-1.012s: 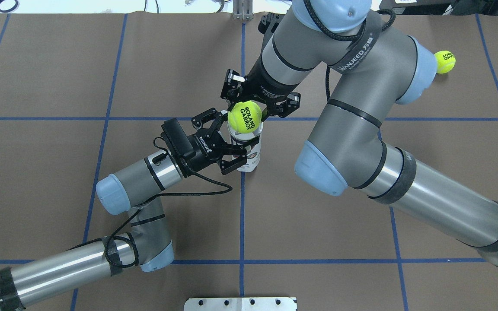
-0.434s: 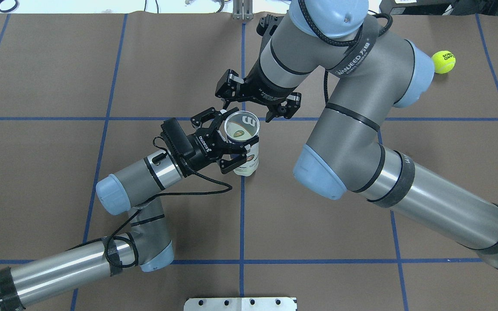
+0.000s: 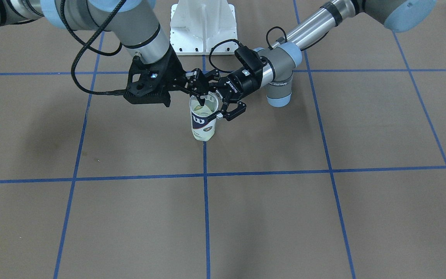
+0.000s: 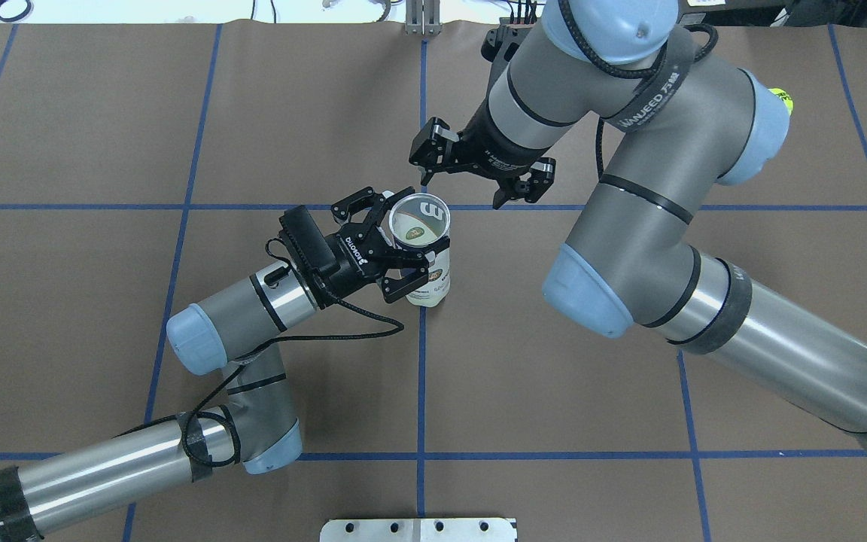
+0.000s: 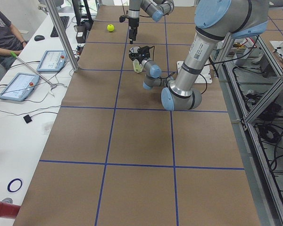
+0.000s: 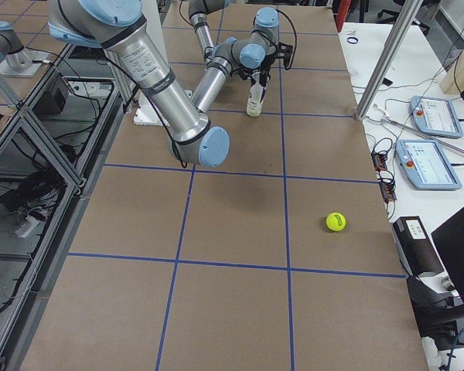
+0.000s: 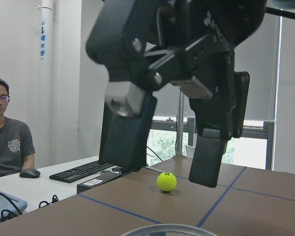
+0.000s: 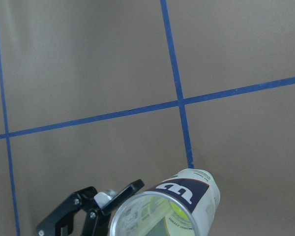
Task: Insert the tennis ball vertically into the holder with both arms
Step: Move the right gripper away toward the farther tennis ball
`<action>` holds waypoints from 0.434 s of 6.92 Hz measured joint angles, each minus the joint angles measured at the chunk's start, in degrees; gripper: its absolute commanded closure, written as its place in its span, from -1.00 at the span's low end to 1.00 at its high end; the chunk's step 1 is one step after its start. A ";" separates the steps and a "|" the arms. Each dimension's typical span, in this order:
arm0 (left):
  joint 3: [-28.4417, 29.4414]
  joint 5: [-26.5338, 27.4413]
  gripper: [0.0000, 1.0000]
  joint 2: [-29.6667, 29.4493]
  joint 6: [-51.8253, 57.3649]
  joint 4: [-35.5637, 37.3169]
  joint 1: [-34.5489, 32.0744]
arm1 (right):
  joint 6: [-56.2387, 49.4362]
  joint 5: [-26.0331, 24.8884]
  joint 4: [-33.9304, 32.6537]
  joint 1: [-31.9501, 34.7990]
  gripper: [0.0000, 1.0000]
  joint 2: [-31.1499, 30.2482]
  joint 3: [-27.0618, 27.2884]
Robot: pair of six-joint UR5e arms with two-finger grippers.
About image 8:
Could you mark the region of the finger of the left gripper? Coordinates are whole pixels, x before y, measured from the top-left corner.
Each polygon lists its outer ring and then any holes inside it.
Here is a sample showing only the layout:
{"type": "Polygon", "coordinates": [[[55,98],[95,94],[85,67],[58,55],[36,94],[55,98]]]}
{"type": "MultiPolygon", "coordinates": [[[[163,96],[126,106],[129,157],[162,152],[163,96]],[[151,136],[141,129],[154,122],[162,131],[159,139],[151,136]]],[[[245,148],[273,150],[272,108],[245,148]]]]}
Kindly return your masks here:
{"type": "Polygon", "coordinates": [[[37,236],[69,236],[74,231],[74,217],[86,213],[82,236],[106,236],[112,212],[136,194],[144,183],[138,179],[120,192],[108,189],[97,192],[87,187],[72,193],[36,226],[37,236]]]}

